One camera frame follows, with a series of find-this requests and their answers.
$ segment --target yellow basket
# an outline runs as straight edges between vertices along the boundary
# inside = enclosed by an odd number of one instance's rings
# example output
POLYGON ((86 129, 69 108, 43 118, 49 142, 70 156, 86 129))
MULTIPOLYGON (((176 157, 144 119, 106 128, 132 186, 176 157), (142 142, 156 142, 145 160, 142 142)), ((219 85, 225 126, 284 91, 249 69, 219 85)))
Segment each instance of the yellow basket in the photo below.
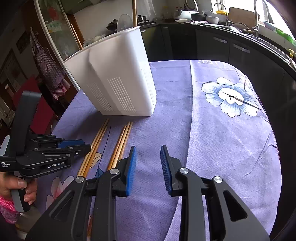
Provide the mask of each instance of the yellow basket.
POLYGON ((216 11, 217 14, 226 15, 225 11, 216 11))

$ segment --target cutting board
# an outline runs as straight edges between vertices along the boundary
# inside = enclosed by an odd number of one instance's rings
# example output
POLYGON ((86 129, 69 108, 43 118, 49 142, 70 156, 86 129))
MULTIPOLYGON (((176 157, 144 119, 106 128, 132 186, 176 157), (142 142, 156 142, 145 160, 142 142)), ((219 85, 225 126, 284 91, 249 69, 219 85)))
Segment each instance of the cutting board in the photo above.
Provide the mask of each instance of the cutting board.
POLYGON ((255 13, 248 10, 230 7, 228 19, 233 23, 243 23, 247 25, 250 30, 252 30, 252 27, 255 27, 255 13))

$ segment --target red chair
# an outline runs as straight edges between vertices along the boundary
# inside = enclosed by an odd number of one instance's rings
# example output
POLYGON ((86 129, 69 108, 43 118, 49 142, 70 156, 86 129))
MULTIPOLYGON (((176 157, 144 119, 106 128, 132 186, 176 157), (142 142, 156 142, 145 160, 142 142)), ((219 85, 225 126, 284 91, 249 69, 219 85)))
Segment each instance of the red chair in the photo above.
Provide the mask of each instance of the red chair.
MULTIPOLYGON (((34 76, 31 76, 14 94, 12 101, 15 107, 17 107, 18 105, 23 91, 34 91, 40 93, 37 81, 34 76)), ((37 111, 34 115, 30 128, 36 134, 48 134, 50 131, 50 126, 52 125, 55 117, 56 115, 54 111, 51 109, 51 107, 42 96, 37 106, 37 111)))

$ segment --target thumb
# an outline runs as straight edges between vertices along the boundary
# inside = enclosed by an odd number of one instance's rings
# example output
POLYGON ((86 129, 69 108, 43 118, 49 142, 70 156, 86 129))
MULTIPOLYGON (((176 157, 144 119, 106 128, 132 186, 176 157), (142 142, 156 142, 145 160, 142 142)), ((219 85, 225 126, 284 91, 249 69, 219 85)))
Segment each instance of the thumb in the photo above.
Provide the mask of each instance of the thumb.
POLYGON ((5 188, 10 189, 24 189, 27 187, 27 182, 16 176, 6 176, 4 179, 5 188))

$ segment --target human hand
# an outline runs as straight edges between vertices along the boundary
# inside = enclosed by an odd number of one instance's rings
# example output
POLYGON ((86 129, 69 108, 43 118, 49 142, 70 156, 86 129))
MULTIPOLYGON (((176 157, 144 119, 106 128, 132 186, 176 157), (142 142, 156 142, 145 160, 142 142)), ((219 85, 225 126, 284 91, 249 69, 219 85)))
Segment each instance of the human hand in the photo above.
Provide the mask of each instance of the human hand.
POLYGON ((27 183, 25 180, 10 175, 7 172, 0 172, 0 196, 7 200, 12 200, 11 189, 25 189, 24 201, 28 202, 29 205, 36 199, 37 182, 35 179, 27 183))

